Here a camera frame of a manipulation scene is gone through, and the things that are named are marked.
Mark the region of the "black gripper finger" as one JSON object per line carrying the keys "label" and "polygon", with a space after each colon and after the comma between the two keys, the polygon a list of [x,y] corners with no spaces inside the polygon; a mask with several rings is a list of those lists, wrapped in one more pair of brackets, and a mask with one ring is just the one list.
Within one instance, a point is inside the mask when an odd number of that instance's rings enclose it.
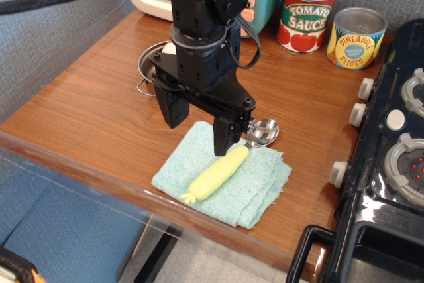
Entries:
{"label": "black gripper finger", "polygon": [[180,125],[189,116],[189,102],[180,97],[179,93],[155,87],[155,95],[162,116],[171,129]]}
{"label": "black gripper finger", "polygon": [[241,125],[231,114],[221,114],[213,124],[213,142],[215,156],[225,156],[228,149],[239,142]]}

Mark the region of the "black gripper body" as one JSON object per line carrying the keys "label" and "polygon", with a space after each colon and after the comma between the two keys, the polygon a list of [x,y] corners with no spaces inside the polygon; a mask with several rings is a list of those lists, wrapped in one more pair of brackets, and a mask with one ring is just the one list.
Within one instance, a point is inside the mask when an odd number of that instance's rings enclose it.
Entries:
{"label": "black gripper body", "polygon": [[152,54],[155,87],[179,93],[180,97],[218,117],[231,114],[247,131],[256,102],[237,80],[240,68],[240,26],[231,24],[210,38],[192,38],[175,26],[170,28],[176,55]]}

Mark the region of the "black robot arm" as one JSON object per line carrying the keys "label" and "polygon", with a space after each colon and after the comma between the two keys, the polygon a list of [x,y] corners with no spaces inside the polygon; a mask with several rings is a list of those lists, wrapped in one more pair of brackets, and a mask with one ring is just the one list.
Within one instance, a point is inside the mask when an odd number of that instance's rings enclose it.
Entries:
{"label": "black robot arm", "polygon": [[249,0],[170,0],[175,54],[151,54],[155,94],[165,122],[177,127],[194,105],[214,118],[214,151],[224,156],[252,126],[256,102],[239,83],[242,17]]}

